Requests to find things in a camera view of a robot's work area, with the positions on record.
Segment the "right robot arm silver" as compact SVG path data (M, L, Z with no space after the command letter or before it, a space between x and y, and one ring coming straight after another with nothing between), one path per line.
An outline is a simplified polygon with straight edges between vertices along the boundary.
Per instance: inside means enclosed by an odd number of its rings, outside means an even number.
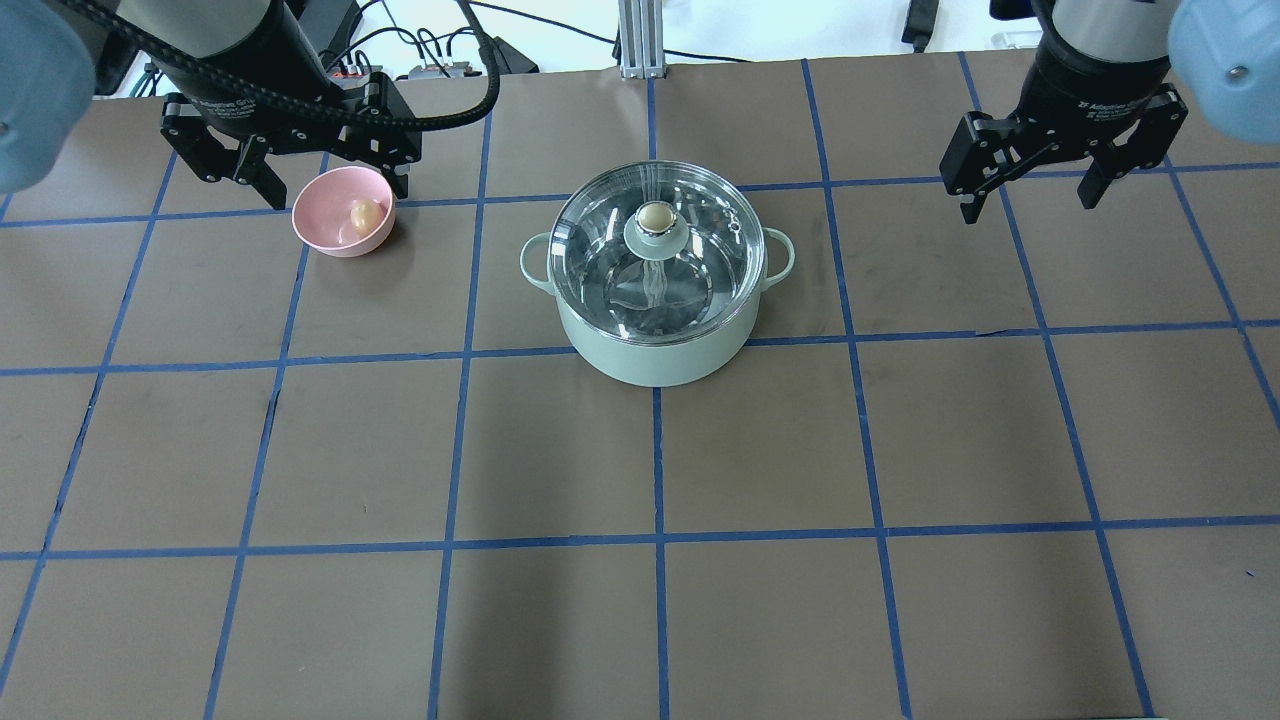
M1042 36L1015 109L966 113L940 160L968 224L1039 167L1089 160L1076 193L1092 209L1112 182L1158 165L1189 113L1170 72L1219 132L1277 142L1275 1L992 1L989 14L1034 18Z

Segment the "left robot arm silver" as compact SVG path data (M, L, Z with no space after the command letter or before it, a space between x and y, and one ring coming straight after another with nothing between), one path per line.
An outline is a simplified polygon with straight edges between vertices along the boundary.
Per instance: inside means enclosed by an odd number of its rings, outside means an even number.
M361 88L337 85L284 1L108 1L105 8L205 67L264 88L361 114L410 111L383 73ZM99 68L129 40L56 1L5 1L1 29L3 192L14 193L49 176L99 91ZM157 67L175 86L161 135L200 179L234 181L282 209L285 182L268 156L330 152L376 168L396 196L406 197L401 168L420 158L420 133L306 119L172 61Z

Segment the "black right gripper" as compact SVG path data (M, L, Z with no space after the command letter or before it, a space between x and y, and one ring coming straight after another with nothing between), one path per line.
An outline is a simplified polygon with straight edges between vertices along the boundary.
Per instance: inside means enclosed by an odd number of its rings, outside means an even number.
M1112 182L1162 163L1188 115L1170 83L1120 104L1087 102L1038 86L1009 117L965 113L940 161L940 176L972 225L1002 183L1039 167L1088 159L1076 196L1093 210Z

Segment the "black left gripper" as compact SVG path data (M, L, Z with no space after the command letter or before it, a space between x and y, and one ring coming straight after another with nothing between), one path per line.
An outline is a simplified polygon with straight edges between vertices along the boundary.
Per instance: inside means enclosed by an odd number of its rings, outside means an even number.
M268 155L329 152L348 161L375 161L397 200L410 196L410 168L422 158L422 133L370 126L370 120L410 120L408 104L394 81L372 72L330 83L319 97L264 102L234 97L214 102L169 94L161 136L179 152L197 158L206 182L234 181L252 188L271 209L287 205L287 184Z

